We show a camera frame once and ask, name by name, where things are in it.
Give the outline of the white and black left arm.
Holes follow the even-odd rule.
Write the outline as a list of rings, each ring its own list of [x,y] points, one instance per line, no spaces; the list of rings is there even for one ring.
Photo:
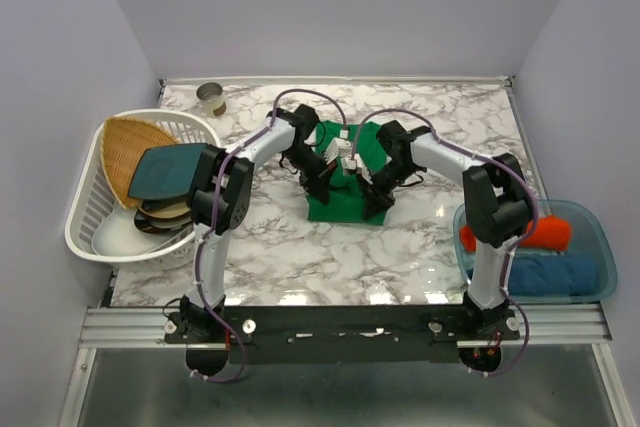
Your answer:
[[[318,124],[316,111],[307,105],[293,111],[278,108],[236,144],[208,146],[200,155],[187,196],[195,245],[193,288],[187,298],[198,307],[189,315],[187,329],[197,340],[209,342],[221,332],[228,248],[232,231],[248,213],[254,173],[281,155],[297,169],[306,194],[323,204],[329,201],[333,168],[306,144]]]

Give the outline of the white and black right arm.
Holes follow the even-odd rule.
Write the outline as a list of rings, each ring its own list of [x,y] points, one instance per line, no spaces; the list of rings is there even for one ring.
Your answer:
[[[394,190],[419,171],[432,170],[462,187],[476,251],[460,326],[471,338],[485,337],[511,304],[508,280],[513,259],[538,221],[535,196],[517,158],[472,152],[440,137],[431,123],[406,130],[391,121],[380,128],[377,140],[389,158],[377,172],[370,173],[357,152],[359,134],[342,160],[343,169],[357,176],[366,218],[391,208]]]

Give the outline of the clear blue plastic bin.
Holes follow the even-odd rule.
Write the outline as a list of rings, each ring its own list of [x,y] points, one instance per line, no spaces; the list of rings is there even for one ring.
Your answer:
[[[567,220],[573,229],[567,251],[548,251],[519,247],[517,256],[581,255],[592,259],[598,267],[598,292],[588,296],[520,297],[510,294],[525,304],[592,303],[610,296],[616,288],[617,271],[611,248],[596,217],[581,205],[566,200],[541,200],[541,218],[554,215]]]

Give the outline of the green t shirt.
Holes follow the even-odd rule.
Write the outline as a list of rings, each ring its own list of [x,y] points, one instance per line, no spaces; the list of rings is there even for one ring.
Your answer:
[[[365,165],[377,172],[387,161],[387,155],[376,139],[380,125],[366,123],[361,131],[357,152]],[[386,212],[376,214],[368,220],[363,217],[365,199],[354,176],[343,173],[338,166],[330,180],[329,203],[322,204],[311,195],[306,196],[308,204],[307,220],[327,223],[366,223],[380,226],[384,224]]]

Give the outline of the dark stacked bowls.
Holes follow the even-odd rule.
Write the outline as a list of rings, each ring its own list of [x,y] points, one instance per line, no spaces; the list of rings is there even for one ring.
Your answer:
[[[191,224],[191,210],[184,199],[143,201],[134,215],[134,226],[147,234],[166,234]]]

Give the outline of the woven wicker tray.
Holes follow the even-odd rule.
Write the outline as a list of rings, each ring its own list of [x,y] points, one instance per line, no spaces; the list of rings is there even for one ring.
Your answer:
[[[176,145],[179,140],[150,121],[109,117],[103,124],[100,158],[107,183],[120,206],[137,208],[141,202],[129,196],[129,187],[143,154],[151,148]]]

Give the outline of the aluminium rail frame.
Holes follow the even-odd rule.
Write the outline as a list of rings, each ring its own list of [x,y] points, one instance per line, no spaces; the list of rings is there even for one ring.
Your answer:
[[[612,335],[599,304],[529,304],[529,345],[588,345],[592,348],[606,395],[618,426],[636,421],[613,359]],[[167,348],[159,307],[90,308],[86,311],[77,344],[78,353],[59,424],[79,424],[83,397],[99,349]]]

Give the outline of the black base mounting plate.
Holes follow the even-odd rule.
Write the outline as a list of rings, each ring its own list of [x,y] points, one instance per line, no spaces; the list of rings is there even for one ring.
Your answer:
[[[227,353],[252,365],[431,361],[520,337],[515,313],[443,305],[226,306],[212,317],[182,300],[164,325],[169,344]]]

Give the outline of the rolled blue t shirt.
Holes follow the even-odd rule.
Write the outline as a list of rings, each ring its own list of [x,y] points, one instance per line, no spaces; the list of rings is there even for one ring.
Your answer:
[[[598,292],[598,267],[581,255],[517,256],[508,291],[520,297],[588,296]]]

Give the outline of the white bowl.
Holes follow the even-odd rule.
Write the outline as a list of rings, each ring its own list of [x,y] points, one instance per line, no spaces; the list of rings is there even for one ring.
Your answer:
[[[117,207],[105,217],[94,232],[91,248],[98,255],[108,257],[137,256],[154,252],[177,239],[186,227],[147,233],[134,223],[136,211]]]

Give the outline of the rolled orange t shirt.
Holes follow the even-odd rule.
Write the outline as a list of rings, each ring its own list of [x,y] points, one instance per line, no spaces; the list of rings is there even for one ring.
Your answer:
[[[459,245],[466,252],[475,252],[476,238],[471,228],[464,225],[457,230],[457,233],[459,234]],[[520,247],[564,252],[569,248],[572,234],[572,226],[567,220],[550,215],[538,221],[535,231],[520,244]]]

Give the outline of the white plastic laundry basket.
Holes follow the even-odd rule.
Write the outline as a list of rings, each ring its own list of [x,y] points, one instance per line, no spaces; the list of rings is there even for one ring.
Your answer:
[[[188,112],[163,109],[139,109],[121,112],[121,117],[153,123],[181,142],[200,141],[220,146],[220,137],[209,123]],[[101,164],[102,127],[93,136],[86,161],[69,210],[64,238],[76,256],[106,263],[120,270],[171,270],[191,262],[194,232],[188,227],[160,248],[139,255],[112,256],[96,253],[91,245],[101,222],[119,205],[105,178]]]

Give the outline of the white table edge trim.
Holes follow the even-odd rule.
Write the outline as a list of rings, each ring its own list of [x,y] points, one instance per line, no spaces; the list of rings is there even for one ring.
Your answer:
[[[511,87],[509,76],[226,76],[226,77],[185,77],[161,79],[163,86],[201,85],[215,82],[225,85],[320,85],[320,84],[482,84]]]

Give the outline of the dark teal plate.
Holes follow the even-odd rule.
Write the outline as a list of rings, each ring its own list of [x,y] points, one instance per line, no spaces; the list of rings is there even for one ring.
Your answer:
[[[187,195],[206,143],[147,149],[140,158],[128,195],[137,200],[166,200]]]

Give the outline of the metal cup with cork base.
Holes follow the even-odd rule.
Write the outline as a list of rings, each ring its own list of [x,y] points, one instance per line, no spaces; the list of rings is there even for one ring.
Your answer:
[[[227,109],[223,87],[215,82],[207,82],[196,90],[196,98],[204,113],[209,117],[222,116]]]

